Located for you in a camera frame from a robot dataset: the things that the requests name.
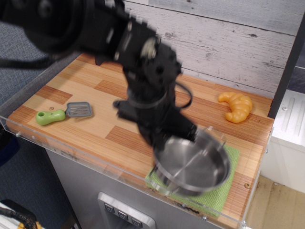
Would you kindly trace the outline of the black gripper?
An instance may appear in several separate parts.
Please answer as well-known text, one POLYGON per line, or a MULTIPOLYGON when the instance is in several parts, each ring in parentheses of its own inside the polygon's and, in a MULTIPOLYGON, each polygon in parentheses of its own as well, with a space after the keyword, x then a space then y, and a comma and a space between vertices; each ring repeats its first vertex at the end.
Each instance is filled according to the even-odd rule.
POLYGON ((140 134, 154 151, 163 151, 171 136, 190 141, 196 138, 197 126, 180 113, 174 90, 155 102, 140 103, 131 97, 113 103, 120 118, 135 122, 140 134))

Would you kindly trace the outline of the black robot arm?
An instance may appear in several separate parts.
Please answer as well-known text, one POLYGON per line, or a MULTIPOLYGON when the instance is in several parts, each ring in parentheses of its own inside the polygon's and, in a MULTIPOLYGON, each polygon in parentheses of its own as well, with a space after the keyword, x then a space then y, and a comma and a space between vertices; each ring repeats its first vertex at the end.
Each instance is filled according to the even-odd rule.
POLYGON ((145 141, 161 148, 175 136, 194 141, 197 127, 175 105, 181 63, 156 31, 138 22, 121 0, 3 0, 0 19, 24 29, 47 56, 38 60, 1 59, 4 68, 40 69, 72 52, 95 56, 96 63, 123 67, 128 99, 116 101, 118 116, 138 125, 145 141))

